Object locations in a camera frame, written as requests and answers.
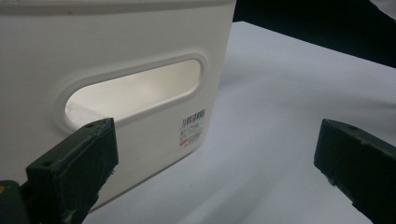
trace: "white plastic bin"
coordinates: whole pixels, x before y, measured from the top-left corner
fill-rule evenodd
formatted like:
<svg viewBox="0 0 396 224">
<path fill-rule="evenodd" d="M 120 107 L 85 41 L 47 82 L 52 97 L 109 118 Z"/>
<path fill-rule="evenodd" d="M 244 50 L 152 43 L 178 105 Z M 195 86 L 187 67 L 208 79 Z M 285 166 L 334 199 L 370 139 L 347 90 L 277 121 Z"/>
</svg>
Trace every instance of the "white plastic bin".
<svg viewBox="0 0 396 224">
<path fill-rule="evenodd" d="M 120 164 L 97 205 L 203 142 L 234 0 L 0 1 L 0 179 L 114 117 Z"/>
</svg>

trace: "barcode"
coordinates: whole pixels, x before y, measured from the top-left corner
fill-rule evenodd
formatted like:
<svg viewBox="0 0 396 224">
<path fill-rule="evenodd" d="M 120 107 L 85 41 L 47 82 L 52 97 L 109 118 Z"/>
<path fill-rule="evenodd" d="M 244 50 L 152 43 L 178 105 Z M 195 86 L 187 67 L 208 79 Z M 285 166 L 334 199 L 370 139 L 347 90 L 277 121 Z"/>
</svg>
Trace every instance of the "barcode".
<svg viewBox="0 0 396 224">
<path fill-rule="evenodd" d="M 186 119 L 183 119 L 183 128 L 185 128 L 187 125 L 195 122 L 198 119 L 202 119 L 204 116 L 205 116 L 205 110 L 203 109 L 200 112 L 198 112 L 194 115 L 191 115 Z"/>
</svg>

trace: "barcode sticker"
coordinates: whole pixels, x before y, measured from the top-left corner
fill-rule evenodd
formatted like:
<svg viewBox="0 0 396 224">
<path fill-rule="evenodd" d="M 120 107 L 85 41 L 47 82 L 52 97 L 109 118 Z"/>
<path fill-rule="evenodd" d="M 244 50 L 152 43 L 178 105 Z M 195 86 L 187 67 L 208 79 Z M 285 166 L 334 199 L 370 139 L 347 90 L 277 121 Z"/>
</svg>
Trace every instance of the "barcode sticker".
<svg viewBox="0 0 396 224">
<path fill-rule="evenodd" d="M 180 128 L 179 145 L 186 147 L 196 142 L 202 133 L 205 119 L 205 110 L 201 110 L 185 119 L 183 119 Z"/>
</svg>

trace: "white table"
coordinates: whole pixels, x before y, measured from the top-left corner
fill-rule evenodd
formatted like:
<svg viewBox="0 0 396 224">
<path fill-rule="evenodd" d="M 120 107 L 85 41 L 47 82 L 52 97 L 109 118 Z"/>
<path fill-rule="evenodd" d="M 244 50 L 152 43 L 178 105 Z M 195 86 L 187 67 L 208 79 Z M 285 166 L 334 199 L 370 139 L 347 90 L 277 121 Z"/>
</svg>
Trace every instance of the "white table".
<svg viewBox="0 0 396 224">
<path fill-rule="evenodd" d="M 396 69 L 234 23 L 203 145 L 84 223 L 371 223 L 313 164 L 324 118 L 396 145 Z"/>
</svg>

